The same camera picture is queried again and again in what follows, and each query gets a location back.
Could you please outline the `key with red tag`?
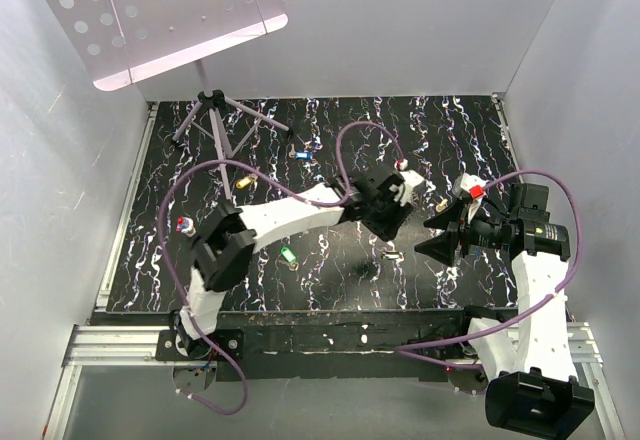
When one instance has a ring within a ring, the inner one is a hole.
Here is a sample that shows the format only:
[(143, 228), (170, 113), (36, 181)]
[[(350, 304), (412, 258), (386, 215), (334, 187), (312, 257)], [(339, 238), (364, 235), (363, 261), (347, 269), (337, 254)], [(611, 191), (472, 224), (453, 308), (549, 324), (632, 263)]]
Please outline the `key with red tag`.
[(192, 237), (196, 233), (195, 223), (191, 218), (179, 217), (176, 222), (176, 231)]

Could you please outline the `key with green tag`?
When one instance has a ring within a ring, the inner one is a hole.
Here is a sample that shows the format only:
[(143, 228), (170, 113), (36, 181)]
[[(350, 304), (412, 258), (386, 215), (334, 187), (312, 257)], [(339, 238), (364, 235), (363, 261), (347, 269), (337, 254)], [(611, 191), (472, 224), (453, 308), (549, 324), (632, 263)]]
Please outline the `key with green tag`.
[(282, 257), (282, 261), (291, 271), (296, 271), (299, 268), (297, 256), (290, 247), (283, 246), (280, 250), (280, 255)]

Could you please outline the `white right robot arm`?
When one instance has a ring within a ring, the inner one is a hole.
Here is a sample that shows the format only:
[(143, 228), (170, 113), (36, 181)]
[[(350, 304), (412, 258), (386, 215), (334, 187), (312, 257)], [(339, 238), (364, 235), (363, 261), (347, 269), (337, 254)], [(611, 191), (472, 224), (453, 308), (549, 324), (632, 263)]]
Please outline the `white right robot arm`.
[(500, 250), (508, 257), (518, 293), (518, 314), (511, 321), (518, 340), (511, 341), (499, 315), (467, 308), (469, 321), (453, 331), (453, 347), (464, 357), (476, 354), (481, 362), (491, 426), (566, 439), (595, 407), (594, 393), (580, 385), (569, 349), (561, 285), (569, 271), (569, 233), (550, 221), (546, 186), (512, 185), (506, 216), (492, 221), (480, 214), (485, 185), (475, 175), (461, 175), (453, 203), (424, 223), (441, 235), (415, 250), (445, 265), (473, 247)]

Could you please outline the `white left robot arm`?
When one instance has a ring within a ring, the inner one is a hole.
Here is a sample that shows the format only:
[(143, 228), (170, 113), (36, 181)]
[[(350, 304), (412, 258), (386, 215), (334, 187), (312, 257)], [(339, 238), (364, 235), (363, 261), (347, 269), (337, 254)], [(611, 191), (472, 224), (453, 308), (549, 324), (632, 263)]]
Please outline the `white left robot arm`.
[(213, 346), (218, 314), (226, 294), (248, 275), (253, 256), (286, 237), (345, 222), (361, 222), (379, 239), (393, 240), (412, 211), (413, 194), (424, 178), (406, 166), (375, 166), (349, 176), (351, 187), (335, 178), (300, 194), (259, 204), (217, 205), (203, 227), (181, 217), (176, 231), (189, 238), (190, 284), (173, 320), (177, 350), (193, 360)]

